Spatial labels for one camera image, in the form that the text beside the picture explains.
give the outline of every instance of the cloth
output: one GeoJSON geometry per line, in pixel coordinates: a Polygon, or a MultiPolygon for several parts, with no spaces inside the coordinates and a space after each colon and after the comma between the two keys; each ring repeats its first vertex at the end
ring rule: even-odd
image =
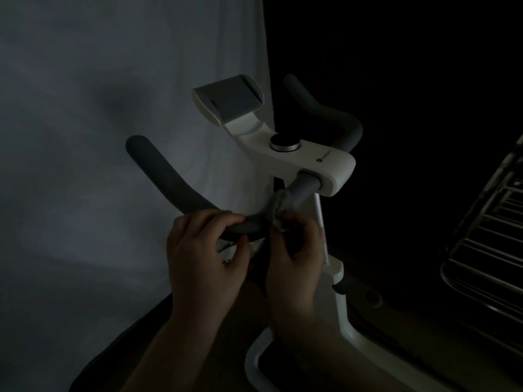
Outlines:
{"type": "Polygon", "coordinates": [[[63,391],[169,293],[179,211],[127,155],[148,137],[195,190],[254,213],[272,180],[193,104],[255,78],[261,0],[0,0],[0,390],[63,391]]]}

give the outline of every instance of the handlebar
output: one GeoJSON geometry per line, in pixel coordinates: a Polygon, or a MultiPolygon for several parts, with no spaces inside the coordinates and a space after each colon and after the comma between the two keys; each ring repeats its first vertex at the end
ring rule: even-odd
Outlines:
{"type": "MultiPolygon", "coordinates": [[[[362,128],[354,116],[320,105],[291,74],[287,74],[284,78],[284,85],[311,115],[343,127],[345,133],[333,145],[334,148],[349,152],[356,146],[361,138],[362,128]]],[[[182,213],[217,209],[184,181],[146,137],[131,136],[126,141],[126,150],[160,192],[182,213]]],[[[281,210],[297,209],[321,186],[321,180],[317,176],[304,171],[299,172],[285,190],[274,193],[263,209],[248,216],[244,223],[227,227],[220,238],[230,242],[237,242],[245,234],[249,241],[265,238],[271,223],[278,220],[281,210]]]]}

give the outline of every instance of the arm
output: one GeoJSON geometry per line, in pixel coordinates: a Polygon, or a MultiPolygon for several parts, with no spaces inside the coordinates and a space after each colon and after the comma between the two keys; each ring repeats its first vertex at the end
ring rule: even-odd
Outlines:
{"type": "Polygon", "coordinates": [[[244,219],[230,212],[203,210],[174,220],[167,238],[173,313],[121,392],[191,390],[238,296],[251,257],[246,236],[229,264],[223,264],[216,244],[226,226],[244,219]]]}
{"type": "Polygon", "coordinates": [[[303,229],[305,243],[300,252],[289,256],[284,237],[277,230],[272,229],[270,237],[267,298],[277,338],[294,354],[304,374],[320,375],[322,390],[409,391],[314,316],[313,296],[323,263],[323,230],[303,215],[290,218],[303,229]]]}

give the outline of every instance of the left hand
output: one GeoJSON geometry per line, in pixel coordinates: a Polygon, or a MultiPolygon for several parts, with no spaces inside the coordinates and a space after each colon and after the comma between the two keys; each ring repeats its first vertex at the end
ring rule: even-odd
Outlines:
{"type": "Polygon", "coordinates": [[[244,220],[244,215],[223,210],[200,210],[174,220],[167,261],[176,321],[218,331],[245,280],[251,246],[244,235],[224,264],[216,245],[227,226],[244,220]]]}

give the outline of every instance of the dark wall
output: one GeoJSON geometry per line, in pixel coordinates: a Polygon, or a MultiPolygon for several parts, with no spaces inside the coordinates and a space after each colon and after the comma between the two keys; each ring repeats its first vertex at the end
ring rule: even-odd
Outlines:
{"type": "Polygon", "coordinates": [[[436,270],[435,254],[521,132],[506,119],[503,26],[432,7],[264,0],[276,130],[323,144],[337,134],[286,93],[288,72],[363,124],[353,176],[322,198],[329,244],[402,275],[436,270]]]}

